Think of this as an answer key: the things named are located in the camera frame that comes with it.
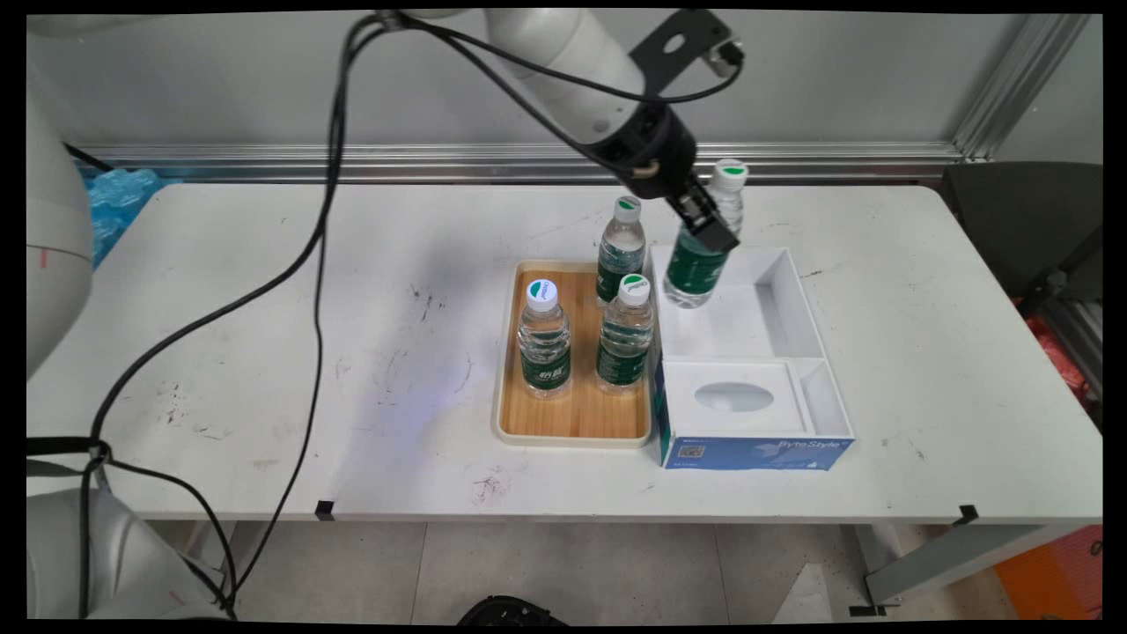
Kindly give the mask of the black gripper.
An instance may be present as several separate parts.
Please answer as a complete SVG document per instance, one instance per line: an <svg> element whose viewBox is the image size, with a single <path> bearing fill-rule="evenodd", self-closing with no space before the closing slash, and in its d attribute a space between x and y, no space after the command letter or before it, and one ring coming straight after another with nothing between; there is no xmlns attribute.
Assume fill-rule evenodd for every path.
<svg viewBox="0 0 1127 634"><path fill-rule="evenodd" d="M586 124L586 148L637 198L674 200L683 227L703 247L728 253L740 244L719 205L696 179L696 140L669 105L640 102L630 116Z"/></svg>

